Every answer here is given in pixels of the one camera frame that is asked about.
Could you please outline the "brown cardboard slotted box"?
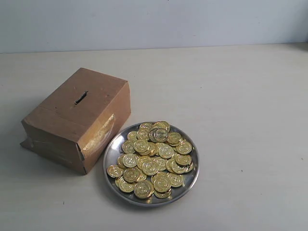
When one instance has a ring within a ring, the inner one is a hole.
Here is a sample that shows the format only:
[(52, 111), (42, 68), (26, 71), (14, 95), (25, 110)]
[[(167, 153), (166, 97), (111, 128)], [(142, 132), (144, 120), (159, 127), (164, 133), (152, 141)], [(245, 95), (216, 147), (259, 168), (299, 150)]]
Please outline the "brown cardboard slotted box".
[(128, 81), (80, 68), (22, 120), (21, 146), (86, 175), (130, 113)]

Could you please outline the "gold coin upright top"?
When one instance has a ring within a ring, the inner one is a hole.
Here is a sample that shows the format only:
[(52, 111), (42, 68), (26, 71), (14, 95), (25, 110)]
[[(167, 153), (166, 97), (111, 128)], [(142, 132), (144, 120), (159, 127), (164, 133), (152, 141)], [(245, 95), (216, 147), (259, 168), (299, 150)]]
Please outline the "gold coin upright top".
[(157, 128), (154, 132), (154, 138), (157, 142), (165, 142), (168, 139), (168, 131), (164, 128)]

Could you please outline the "gold coin centre pale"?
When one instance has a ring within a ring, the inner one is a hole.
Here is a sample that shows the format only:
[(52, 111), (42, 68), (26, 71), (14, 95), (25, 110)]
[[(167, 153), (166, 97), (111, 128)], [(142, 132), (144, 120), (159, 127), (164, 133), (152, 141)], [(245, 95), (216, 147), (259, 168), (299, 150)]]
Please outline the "gold coin centre pale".
[(165, 143), (161, 143), (158, 145), (158, 154), (161, 158), (170, 159), (174, 155), (174, 149)]

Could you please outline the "gold coin right edge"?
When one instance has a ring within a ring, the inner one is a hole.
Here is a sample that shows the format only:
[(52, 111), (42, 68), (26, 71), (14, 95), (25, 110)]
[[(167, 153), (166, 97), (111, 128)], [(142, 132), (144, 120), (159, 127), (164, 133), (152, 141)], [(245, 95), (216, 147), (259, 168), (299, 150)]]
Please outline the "gold coin right edge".
[(189, 154), (191, 151), (192, 151), (192, 145), (186, 141), (186, 140), (183, 140), (177, 147), (176, 147), (176, 150), (179, 154), (182, 154), (182, 155), (187, 155)]

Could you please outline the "round silver metal plate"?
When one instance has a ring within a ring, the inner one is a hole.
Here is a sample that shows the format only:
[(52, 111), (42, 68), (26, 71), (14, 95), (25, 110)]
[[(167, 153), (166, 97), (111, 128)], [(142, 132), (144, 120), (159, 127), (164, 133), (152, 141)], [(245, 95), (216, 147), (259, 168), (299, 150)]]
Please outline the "round silver metal plate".
[(107, 148), (105, 149), (102, 163), (105, 179), (104, 185), (110, 192), (112, 192), (112, 196), (114, 196), (115, 199), (123, 204), (130, 204), (141, 208), (165, 206), (182, 198), (196, 183), (200, 168), (199, 153), (193, 140), (183, 130), (174, 125), (171, 125), (171, 132), (180, 133), (181, 136), (192, 145), (192, 151), (190, 152), (190, 155), (192, 156), (192, 166), (188, 168), (188, 172), (182, 174), (183, 185), (180, 187), (171, 188), (170, 196), (164, 199), (157, 198), (155, 195), (151, 195), (149, 198), (140, 199), (136, 197), (133, 192), (123, 192), (116, 186), (115, 179), (111, 178), (107, 174), (107, 168), (111, 165), (117, 164), (118, 157), (123, 154), (122, 143), (127, 139), (129, 132), (138, 130), (140, 124), (141, 123), (137, 123), (121, 130), (117, 135), (114, 136), (114, 138), (110, 141)]

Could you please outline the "pale gold coin left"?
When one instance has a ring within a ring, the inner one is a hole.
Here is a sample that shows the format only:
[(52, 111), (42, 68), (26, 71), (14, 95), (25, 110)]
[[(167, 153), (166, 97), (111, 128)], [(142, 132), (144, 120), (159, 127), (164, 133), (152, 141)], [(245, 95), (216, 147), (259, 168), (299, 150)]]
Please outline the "pale gold coin left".
[(137, 165), (138, 159), (139, 158), (136, 154), (125, 154), (122, 162), (125, 167), (133, 168)]

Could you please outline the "gold coin lower left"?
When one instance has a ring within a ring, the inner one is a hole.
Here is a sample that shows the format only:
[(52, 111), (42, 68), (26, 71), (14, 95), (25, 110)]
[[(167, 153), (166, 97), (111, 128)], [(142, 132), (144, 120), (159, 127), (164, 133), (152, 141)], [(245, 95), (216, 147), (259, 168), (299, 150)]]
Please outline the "gold coin lower left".
[(127, 168), (123, 173), (123, 178), (128, 183), (134, 183), (140, 176), (140, 171), (137, 168)]

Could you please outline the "gold coin lower right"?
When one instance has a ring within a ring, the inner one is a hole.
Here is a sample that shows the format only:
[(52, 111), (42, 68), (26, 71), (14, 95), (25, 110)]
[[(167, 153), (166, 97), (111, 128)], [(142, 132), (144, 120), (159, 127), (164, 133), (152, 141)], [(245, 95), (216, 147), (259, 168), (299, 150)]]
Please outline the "gold coin lower right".
[(167, 173), (167, 177), (170, 181), (171, 187), (178, 188), (184, 185), (184, 178), (182, 175), (175, 173)]

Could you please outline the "gold coin far left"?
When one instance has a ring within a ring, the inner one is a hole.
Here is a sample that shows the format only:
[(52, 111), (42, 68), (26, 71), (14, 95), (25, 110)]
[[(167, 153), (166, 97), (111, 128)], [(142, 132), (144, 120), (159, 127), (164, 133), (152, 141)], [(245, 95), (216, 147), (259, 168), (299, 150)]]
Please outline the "gold coin far left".
[(111, 178), (120, 178), (124, 173), (124, 169), (118, 165), (111, 165), (106, 169), (106, 172)]

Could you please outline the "gold coin front bottom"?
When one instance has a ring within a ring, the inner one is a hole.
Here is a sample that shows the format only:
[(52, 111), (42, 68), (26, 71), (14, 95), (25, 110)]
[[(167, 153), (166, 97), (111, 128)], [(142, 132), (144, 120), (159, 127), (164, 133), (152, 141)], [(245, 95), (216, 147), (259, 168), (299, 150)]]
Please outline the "gold coin front bottom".
[(154, 193), (154, 186), (150, 181), (144, 180), (137, 182), (134, 186), (133, 191), (136, 197), (140, 199), (145, 199), (152, 196), (152, 194)]

